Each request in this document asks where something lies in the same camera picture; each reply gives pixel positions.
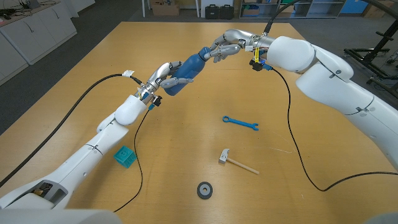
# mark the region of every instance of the white label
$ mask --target white label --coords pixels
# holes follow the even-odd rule
[[[253,46],[245,46],[244,51],[253,51]]]
[[[134,71],[132,71],[132,70],[126,70],[123,72],[122,76],[130,77],[133,73],[134,73]]]

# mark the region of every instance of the hammer head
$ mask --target hammer head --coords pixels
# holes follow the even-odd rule
[[[218,159],[218,162],[225,164],[226,158],[228,157],[229,149],[224,149],[223,152],[221,153],[220,158]]]

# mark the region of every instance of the black case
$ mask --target black case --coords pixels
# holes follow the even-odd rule
[[[220,16],[220,7],[216,6],[215,4],[206,6],[205,8],[206,19],[218,19],[218,16]]]
[[[224,5],[220,7],[220,19],[232,19],[234,17],[234,7]]]

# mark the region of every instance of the wooden hammer handle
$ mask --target wooden hammer handle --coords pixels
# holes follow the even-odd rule
[[[226,160],[232,162],[233,164],[235,164],[235,165],[237,165],[237,166],[240,166],[240,167],[242,167],[242,168],[244,168],[244,169],[247,169],[248,171],[251,171],[251,172],[253,172],[253,173],[257,174],[257,175],[260,174],[259,171],[255,170],[255,169],[253,169],[253,168],[250,168],[250,167],[248,167],[248,166],[246,166],[246,165],[244,165],[244,164],[242,164],[242,163],[240,163],[240,162],[238,162],[238,161],[235,161],[235,160],[233,160],[233,159],[231,159],[231,158],[226,158]]]

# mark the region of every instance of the tape roll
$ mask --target tape roll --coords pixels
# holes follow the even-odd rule
[[[198,185],[198,196],[202,199],[208,199],[213,194],[213,187],[208,182],[202,182]]]

